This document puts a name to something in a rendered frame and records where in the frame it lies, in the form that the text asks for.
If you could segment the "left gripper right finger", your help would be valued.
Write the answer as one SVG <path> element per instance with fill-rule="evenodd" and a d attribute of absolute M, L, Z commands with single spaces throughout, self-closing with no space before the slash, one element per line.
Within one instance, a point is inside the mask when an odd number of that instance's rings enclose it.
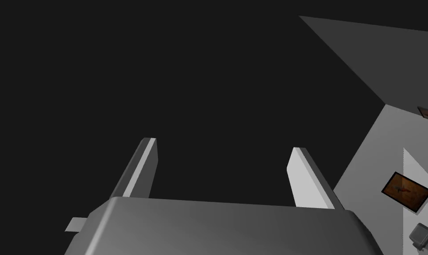
<path fill-rule="evenodd" d="M 344 209 L 306 148 L 292 149 L 286 171 L 297 207 Z"/>

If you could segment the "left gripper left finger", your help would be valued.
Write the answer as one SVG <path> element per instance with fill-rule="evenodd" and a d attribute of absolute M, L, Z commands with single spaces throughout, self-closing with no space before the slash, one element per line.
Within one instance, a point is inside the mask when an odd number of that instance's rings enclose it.
<path fill-rule="evenodd" d="M 143 138 L 110 197 L 150 198 L 157 165 L 157 140 Z"/>

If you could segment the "grey box-shaped object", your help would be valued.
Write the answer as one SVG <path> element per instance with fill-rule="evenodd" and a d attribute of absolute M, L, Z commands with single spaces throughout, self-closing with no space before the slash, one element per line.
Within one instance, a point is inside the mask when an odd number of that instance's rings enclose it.
<path fill-rule="evenodd" d="M 420 252 L 428 253 L 428 227 L 418 223 L 409 235 L 413 246 Z"/>

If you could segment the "brown framed wall picture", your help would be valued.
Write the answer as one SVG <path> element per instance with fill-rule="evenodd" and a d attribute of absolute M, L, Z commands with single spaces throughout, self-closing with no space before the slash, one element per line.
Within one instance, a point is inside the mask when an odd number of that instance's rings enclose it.
<path fill-rule="evenodd" d="M 394 172 L 381 192 L 417 214 L 428 200 L 428 188 Z"/>

